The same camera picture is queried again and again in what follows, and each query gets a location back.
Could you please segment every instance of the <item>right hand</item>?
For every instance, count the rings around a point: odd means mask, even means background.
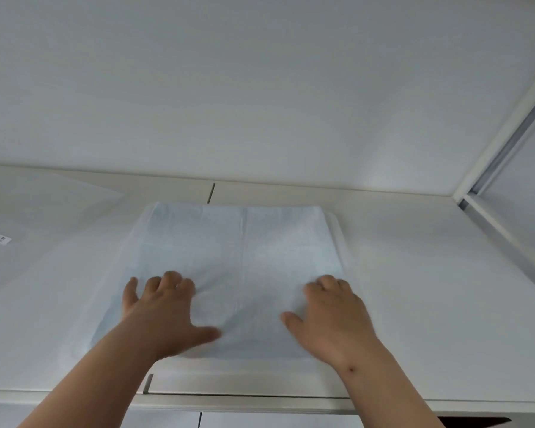
[[[281,320],[317,359],[339,372],[382,346],[363,301],[353,294],[347,281],[321,276],[306,284],[303,294],[307,299],[305,319],[284,312]]]

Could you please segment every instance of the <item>white wall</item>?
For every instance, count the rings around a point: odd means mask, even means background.
[[[451,194],[535,0],[0,0],[0,163]]]
[[[482,196],[535,247],[535,126]]]

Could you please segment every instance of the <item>transparent plastic sheet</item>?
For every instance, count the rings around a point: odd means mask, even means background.
[[[105,286],[114,290],[90,346],[118,323],[121,291],[131,276],[139,278],[140,293],[151,276],[177,270],[197,287],[193,323],[219,325],[224,333],[183,357],[307,358],[279,313],[301,315],[301,289],[317,276],[351,279],[338,221],[320,207],[157,203],[133,232],[108,273]]]
[[[112,208],[121,193],[53,173],[0,174],[0,287]]]

